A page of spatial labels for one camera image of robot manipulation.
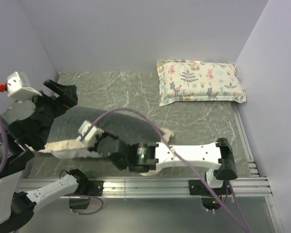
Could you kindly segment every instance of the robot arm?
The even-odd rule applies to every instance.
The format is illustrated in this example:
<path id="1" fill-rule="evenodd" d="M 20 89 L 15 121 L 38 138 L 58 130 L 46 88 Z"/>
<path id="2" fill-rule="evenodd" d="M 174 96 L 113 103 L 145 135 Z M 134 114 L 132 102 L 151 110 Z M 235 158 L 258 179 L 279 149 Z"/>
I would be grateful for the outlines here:
<path id="1" fill-rule="evenodd" d="M 87 145 L 89 151 L 109 158 L 119 170 L 128 168 L 130 171 L 147 173 L 159 172 L 166 167 L 186 166 L 163 143 L 128 145 L 98 127 L 93 127 L 87 133 L 90 126 L 89 121 L 81 125 L 77 140 Z M 206 145 L 172 148 L 193 166 L 209 168 L 205 179 L 211 188 L 221 188 L 223 181 L 238 177 L 232 148 L 226 138 L 219 138 L 217 142 Z"/>
<path id="2" fill-rule="evenodd" d="M 0 117 L 8 138 L 7 163 L 0 173 L 0 233 L 21 228 L 33 214 L 52 201 L 71 193 L 83 194 L 88 178 L 79 170 L 72 170 L 62 179 L 28 193 L 15 192 L 26 163 L 34 150 L 44 149 L 54 119 L 78 102 L 76 86 L 62 86 L 51 80 L 44 85 L 59 96 L 50 98 L 30 87 L 24 73 L 15 72 L 7 84 L 0 83 L 0 92 L 17 100 Z M 0 164 L 4 148 L 0 135 Z"/>

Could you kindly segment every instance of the cable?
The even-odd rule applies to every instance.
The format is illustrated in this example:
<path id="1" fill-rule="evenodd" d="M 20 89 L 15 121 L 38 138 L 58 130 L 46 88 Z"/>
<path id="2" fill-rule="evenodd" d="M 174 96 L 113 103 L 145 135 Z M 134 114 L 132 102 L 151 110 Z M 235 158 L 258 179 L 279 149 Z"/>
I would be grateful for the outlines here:
<path id="1" fill-rule="evenodd" d="M 213 191 L 213 189 L 207 184 L 207 182 L 204 180 L 204 178 L 202 177 L 201 174 L 199 174 L 198 171 L 195 170 L 195 168 L 185 159 L 183 159 L 176 151 L 174 148 L 172 148 L 168 142 L 164 139 L 161 131 L 156 127 L 156 125 L 150 121 L 146 116 L 144 116 L 143 114 L 139 113 L 136 110 L 133 109 L 128 109 L 128 108 L 117 108 L 117 109 L 113 109 L 110 111 L 107 111 L 105 113 L 103 113 L 102 115 L 100 115 L 93 123 L 92 125 L 88 128 L 88 130 L 85 132 L 84 135 L 81 135 L 81 140 L 83 140 L 88 133 L 90 132 L 90 130 L 97 125 L 97 123 L 99 121 L 101 121 L 104 117 L 110 115 L 111 113 L 114 112 L 119 112 L 119 111 L 127 111 L 127 112 L 132 112 L 135 113 L 136 115 L 138 115 L 139 117 L 143 118 L 146 122 L 148 122 L 150 124 L 150 126 L 155 130 L 155 132 L 160 136 L 162 142 L 167 146 L 167 148 L 180 160 L 183 162 L 183 164 L 187 167 L 189 167 L 192 172 L 200 179 L 200 181 L 203 183 L 203 185 L 206 187 L 206 189 L 211 193 L 211 195 L 214 197 L 214 199 L 221 205 L 221 207 L 241 226 L 241 228 L 247 232 L 247 233 L 251 233 L 251 231 L 249 229 L 246 228 L 246 225 L 243 225 L 243 223 L 228 209 L 228 207 L 218 198 L 218 196 L 215 194 L 215 192 Z"/>
<path id="2" fill-rule="evenodd" d="M 94 198 L 94 199 L 97 199 L 98 201 L 100 201 L 100 203 L 101 203 L 100 207 L 97 210 L 95 210 L 93 212 L 90 212 L 90 213 L 80 213 L 80 212 L 78 212 L 76 210 L 72 210 L 71 209 L 72 212 L 74 212 L 74 213 L 76 213 L 78 215 L 93 215 L 93 214 L 96 214 L 96 213 L 98 213 L 103 208 L 103 205 L 104 205 L 103 200 L 101 198 L 99 198 L 99 197 L 87 196 L 87 195 L 74 195 L 74 194 L 70 194 L 68 196 L 70 196 L 70 197 L 80 197 L 80 198 L 89 198 L 89 199 Z"/>
<path id="3" fill-rule="evenodd" d="M 235 204 L 236 204 L 236 206 L 237 206 L 237 208 L 238 208 L 239 213 L 241 214 L 242 220 L 243 220 L 244 224 L 246 225 L 248 231 L 251 232 L 251 229 L 250 229 L 250 227 L 249 227 L 249 224 L 248 224 L 246 218 L 244 217 L 243 212 L 241 211 L 241 207 L 240 207 L 240 205 L 239 205 L 239 203 L 238 203 L 238 201 L 237 201 L 237 198 L 236 198 L 236 196 L 235 196 L 235 192 L 234 192 L 234 190 L 233 190 L 233 187 L 232 187 L 232 185 L 231 185 L 231 182 L 228 181 L 227 183 L 228 183 L 228 185 L 229 185 L 229 187 L 230 187 L 230 189 L 231 189 L 231 192 L 232 192 L 232 195 L 233 195 L 233 198 L 234 198 Z"/>
<path id="4" fill-rule="evenodd" d="M 65 171 L 67 174 L 69 174 L 69 172 L 68 172 L 67 170 L 62 170 L 62 171 L 60 172 L 60 174 L 59 174 L 59 179 L 61 179 L 60 176 L 62 175 L 62 173 L 63 173 L 64 171 Z"/>
<path id="5" fill-rule="evenodd" d="M 1 136 L 2 136 L 2 143 L 3 143 L 3 158 L 0 163 L 0 173 L 4 169 L 4 166 L 6 165 L 7 159 L 8 159 L 8 137 L 6 135 L 5 129 L 3 122 L 1 120 L 0 116 L 0 131 L 1 131 Z"/>

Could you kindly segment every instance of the marble-patterned floor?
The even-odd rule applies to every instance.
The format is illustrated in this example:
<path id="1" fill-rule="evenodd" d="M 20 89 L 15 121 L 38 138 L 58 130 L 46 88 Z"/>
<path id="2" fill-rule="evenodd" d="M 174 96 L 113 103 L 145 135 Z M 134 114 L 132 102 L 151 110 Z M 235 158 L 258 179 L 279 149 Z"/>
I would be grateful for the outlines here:
<path id="1" fill-rule="evenodd" d="M 159 78 L 156 72 L 84 72 L 61 73 L 58 83 L 75 84 L 80 106 L 110 110 L 118 107 L 135 109 L 160 128 L 175 133 L 171 144 L 200 145 L 225 137 L 232 145 L 239 176 L 250 175 L 247 158 L 230 102 L 175 102 L 159 106 Z M 31 178 L 57 178 L 63 169 L 78 168 L 93 177 L 136 176 L 119 171 L 109 161 L 57 159 L 37 154 Z M 159 176 L 191 176 L 186 167 L 163 169 Z"/>

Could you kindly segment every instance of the white wall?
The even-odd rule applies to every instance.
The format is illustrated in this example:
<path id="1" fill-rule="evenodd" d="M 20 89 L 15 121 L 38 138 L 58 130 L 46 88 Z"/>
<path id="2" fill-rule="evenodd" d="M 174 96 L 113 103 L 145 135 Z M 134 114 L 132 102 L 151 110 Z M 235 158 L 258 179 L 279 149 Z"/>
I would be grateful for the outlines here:
<path id="1" fill-rule="evenodd" d="M 19 0 L 58 71 L 235 61 L 267 0 Z"/>
<path id="2" fill-rule="evenodd" d="M 249 144 L 291 233 L 291 0 L 269 0 L 237 65 Z"/>
<path id="3" fill-rule="evenodd" d="M 31 85 L 47 94 L 51 92 L 43 81 L 58 76 L 19 2 L 0 0 L 0 83 L 15 71 L 25 72 Z M 12 102 L 6 93 L 0 93 L 0 113 Z"/>

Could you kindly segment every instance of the metal frame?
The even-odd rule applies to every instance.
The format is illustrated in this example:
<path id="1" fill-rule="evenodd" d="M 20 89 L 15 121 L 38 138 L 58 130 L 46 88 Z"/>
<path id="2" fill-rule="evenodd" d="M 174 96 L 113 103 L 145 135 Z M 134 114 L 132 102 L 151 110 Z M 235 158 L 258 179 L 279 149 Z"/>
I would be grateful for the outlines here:
<path id="1" fill-rule="evenodd" d="M 103 198 L 191 198 L 186 178 L 100 178 L 103 180 Z M 29 191 L 41 188 L 57 179 L 23 180 L 20 190 Z M 271 197 L 272 192 L 267 178 L 246 177 L 232 181 L 237 197 Z"/>
<path id="2" fill-rule="evenodd" d="M 251 171 L 249 177 L 242 177 L 232 181 L 235 194 L 237 197 L 265 197 L 275 232 L 283 233 L 284 230 L 274 203 L 271 188 L 267 178 L 260 177 L 259 175 L 238 106 L 234 102 L 231 103 L 231 106 Z M 196 198 L 197 196 L 190 196 L 189 194 L 188 180 L 192 179 L 197 178 L 99 178 L 99 180 L 104 181 L 103 198 Z M 19 189 L 22 191 L 34 190 L 54 181 L 56 181 L 56 179 L 23 179 Z"/>
<path id="3" fill-rule="evenodd" d="M 268 211 L 270 212 L 271 220 L 275 229 L 275 233 L 284 233 L 283 225 L 278 214 L 274 197 L 265 197 Z"/>

